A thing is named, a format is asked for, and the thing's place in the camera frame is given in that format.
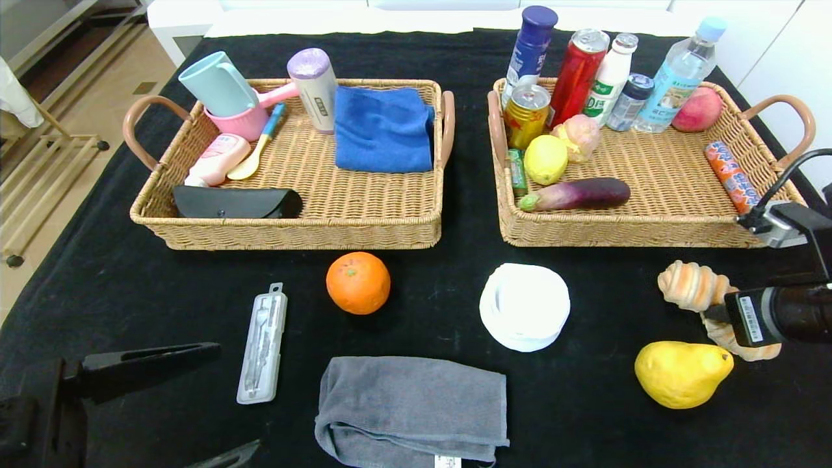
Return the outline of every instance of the blue bottle cap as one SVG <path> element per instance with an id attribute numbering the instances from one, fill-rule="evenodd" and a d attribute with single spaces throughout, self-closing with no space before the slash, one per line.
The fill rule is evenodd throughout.
<path id="1" fill-rule="evenodd" d="M 728 23 L 720 17 L 706 17 L 699 23 L 699 28 L 696 29 L 696 35 L 705 39 L 708 42 L 716 42 L 726 31 Z"/>
<path id="2" fill-rule="evenodd" d="M 653 92 L 653 78 L 646 77 L 640 73 L 630 73 L 627 77 L 622 94 L 642 101 L 650 97 Z"/>
<path id="3" fill-rule="evenodd" d="M 557 24 L 557 14 L 551 9 L 532 5 L 522 11 L 520 39 L 524 42 L 544 43 L 552 39 L 552 29 Z"/>

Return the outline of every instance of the basket handle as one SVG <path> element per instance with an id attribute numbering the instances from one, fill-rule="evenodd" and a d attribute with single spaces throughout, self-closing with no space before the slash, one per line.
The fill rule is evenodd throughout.
<path id="1" fill-rule="evenodd" d="M 491 144 L 494 147 L 494 154 L 497 155 L 497 162 L 506 168 L 506 127 L 503 125 L 503 115 L 500 111 L 500 98 L 497 92 L 488 92 L 488 130 L 491 133 Z"/>
<path id="2" fill-rule="evenodd" d="M 444 117 L 442 120 L 442 161 L 440 163 L 442 164 L 442 168 L 444 168 L 448 164 L 448 159 L 451 157 L 453 138 L 457 133 L 457 111 L 452 92 L 446 91 L 442 93 L 442 108 Z"/>
<path id="3" fill-rule="evenodd" d="M 185 109 L 179 107 L 175 102 L 167 97 L 162 96 L 144 96 L 138 101 L 133 102 L 133 105 L 127 109 L 124 115 L 124 122 L 121 125 L 121 133 L 124 135 L 124 142 L 133 151 L 133 153 L 147 166 L 151 171 L 156 169 L 159 162 L 145 151 L 145 148 L 136 140 L 136 122 L 139 121 L 141 114 L 145 113 L 147 108 L 153 104 L 164 104 L 165 107 L 171 109 L 177 116 L 184 121 L 189 121 L 191 115 Z"/>
<path id="4" fill-rule="evenodd" d="M 789 166 L 789 164 L 791 164 L 796 157 L 806 151 L 806 148 L 808 148 L 812 143 L 812 140 L 815 139 L 817 128 L 815 126 L 815 116 L 812 115 L 812 111 L 809 110 L 809 107 L 797 97 L 790 96 L 788 94 L 778 94 L 776 96 L 769 97 L 751 109 L 741 113 L 741 116 L 746 120 L 751 119 L 753 116 L 759 114 L 763 109 L 771 104 L 774 104 L 775 102 L 785 102 L 786 104 L 792 106 L 792 108 L 795 109 L 795 112 L 797 112 L 797 115 L 800 116 L 800 120 L 803 121 L 803 139 L 800 140 L 800 143 L 797 144 L 794 150 L 775 163 L 777 166 L 785 168 Z"/>

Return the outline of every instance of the blue bottle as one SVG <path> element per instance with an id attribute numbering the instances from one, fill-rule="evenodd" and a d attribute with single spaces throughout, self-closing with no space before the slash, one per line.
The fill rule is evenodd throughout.
<path id="1" fill-rule="evenodd" d="M 549 8 L 534 5 L 523 9 L 522 26 L 514 43 L 512 60 L 506 73 L 506 86 L 500 99 L 503 108 L 511 99 L 515 87 L 537 84 L 556 23 L 557 14 Z"/>

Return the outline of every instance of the light blue cup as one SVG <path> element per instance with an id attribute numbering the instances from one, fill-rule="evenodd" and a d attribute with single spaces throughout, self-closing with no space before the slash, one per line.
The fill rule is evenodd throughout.
<path id="1" fill-rule="evenodd" d="M 179 81 L 215 117 L 235 116 L 260 105 L 257 92 L 222 51 L 188 67 Z"/>

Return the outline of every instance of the pink cup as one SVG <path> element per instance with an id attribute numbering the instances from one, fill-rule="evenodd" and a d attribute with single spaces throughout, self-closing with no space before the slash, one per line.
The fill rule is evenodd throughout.
<path id="1" fill-rule="evenodd" d="M 232 133 L 245 138 L 249 142 L 255 142 L 260 138 L 263 127 L 269 120 L 269 113 L 265 109 L 289 97 L 295 97 L 298 93 L 297 86 L 290 82 L 265 94 L 257 93 L 260 105 L 250 107 L 249 110 L 235 116 L 217 117 L 208 112 L 207 108 L 203 108 L 203 112 L 220 129 L 220 133 Z"/>
<path id="2" fill-rule="evenodd" d="M 252 107 L 231 117 L 216 117 L 208 112 L 208 109 L 204 109 L 204 112 L 214 125 L 220 129 L 220 133 L 240 135 L 249 142 L 260 138 L 263 127 L 269 120 L 269 113 L 262 106 Z"/>

